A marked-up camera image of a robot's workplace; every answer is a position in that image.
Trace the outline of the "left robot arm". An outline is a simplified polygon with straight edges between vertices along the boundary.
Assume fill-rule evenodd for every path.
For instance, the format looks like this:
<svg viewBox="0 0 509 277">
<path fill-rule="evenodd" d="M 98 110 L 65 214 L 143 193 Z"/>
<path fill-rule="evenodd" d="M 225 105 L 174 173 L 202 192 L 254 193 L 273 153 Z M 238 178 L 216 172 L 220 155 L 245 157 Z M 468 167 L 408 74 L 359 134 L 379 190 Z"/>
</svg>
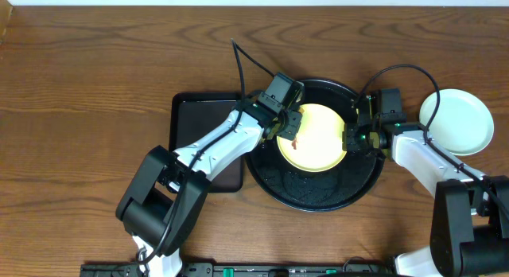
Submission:
<svg viewBox="0 0 509 277">
<path fill-rule="evenodd" d="M 154 147 L 123 194 L 116 217 L 138 246 L 143 276 L 176 276 L 180 247 L 194 228 L 213 179 L 263 139 L 293 139 L 301 124 L 301 101 L 245 99 L 203 138 L 168 151 Z"/>
</svg>

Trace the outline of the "green and yellow sponge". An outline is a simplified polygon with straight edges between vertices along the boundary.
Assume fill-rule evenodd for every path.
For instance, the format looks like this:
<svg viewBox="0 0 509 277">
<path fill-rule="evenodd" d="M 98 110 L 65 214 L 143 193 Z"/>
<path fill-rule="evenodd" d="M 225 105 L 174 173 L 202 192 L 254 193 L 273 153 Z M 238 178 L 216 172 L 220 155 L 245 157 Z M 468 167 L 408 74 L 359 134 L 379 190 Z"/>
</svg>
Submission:
<svg viewBox="0 0 509 277">
<path fill-rule="evenodd" d="M 297 149 L 297 138 L 295 138 L 292 143 L 291 143 L 292 147 L 296 150 Z"/>
</svg>

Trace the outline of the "yellow plate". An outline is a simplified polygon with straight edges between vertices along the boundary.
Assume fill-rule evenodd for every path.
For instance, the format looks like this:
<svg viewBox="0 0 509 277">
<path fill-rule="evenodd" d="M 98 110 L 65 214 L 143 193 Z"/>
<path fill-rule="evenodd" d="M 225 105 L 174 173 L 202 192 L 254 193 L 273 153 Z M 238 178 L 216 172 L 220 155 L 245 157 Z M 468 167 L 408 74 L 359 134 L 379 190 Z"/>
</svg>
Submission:
<svg viewBox="0 0 509 277">
<path fill-rule="evenodd" d="M 292 141 L 277 137 L 283 158 L 292 166 L 306 172 L 322 172 L 337 166 L 346 156 L 342 134 L 344 120 L 333 109 L 317 103 L 299 108 L 303 114 L 297 133 L 297 149 Z"/>
</svg>

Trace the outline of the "pale green plate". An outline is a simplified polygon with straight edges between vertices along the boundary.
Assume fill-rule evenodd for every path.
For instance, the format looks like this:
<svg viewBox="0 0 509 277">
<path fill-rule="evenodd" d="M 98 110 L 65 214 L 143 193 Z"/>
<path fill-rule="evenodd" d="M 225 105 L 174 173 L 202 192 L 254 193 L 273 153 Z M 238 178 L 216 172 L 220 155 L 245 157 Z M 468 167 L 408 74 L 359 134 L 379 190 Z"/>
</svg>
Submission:
<svg viewBox="0 0 509 277">
<path fill-rule="evenodd" d="M 476 144 L 474 146 L 460 146 L 460 147 L 442 146 L 442 148 L 456 156 L 469 156 L 481 152 L 486 148 L 486 145 Z"/>
<path fill-rule="evenodd" d="M 484 144 L 494 135 L 494 121 L 487 106 L 476 96 L 459 89 L 441 90 L 421 105 L 419 121 L 441 146 L 460 147 Z"/>
</svg>

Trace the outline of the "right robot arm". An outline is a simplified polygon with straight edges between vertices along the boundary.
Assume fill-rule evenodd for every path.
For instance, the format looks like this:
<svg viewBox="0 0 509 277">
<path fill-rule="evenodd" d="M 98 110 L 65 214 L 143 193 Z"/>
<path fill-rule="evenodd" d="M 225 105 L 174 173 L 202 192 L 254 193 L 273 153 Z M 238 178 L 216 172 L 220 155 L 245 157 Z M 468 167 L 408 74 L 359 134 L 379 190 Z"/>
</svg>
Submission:
<svg viewBox="0 0 509 277">
<path fill-rule="evenodd" d="M 344 128 L 343 148 L 389 158 L 434 198 L 429 246 L 394 258 L 404 276 L 482 276 L 508 271 L 508 178 L 466 166 L 426 125 L 409 123 L 399 95 L 354 99 L 357 119 Z"/>
</svg>

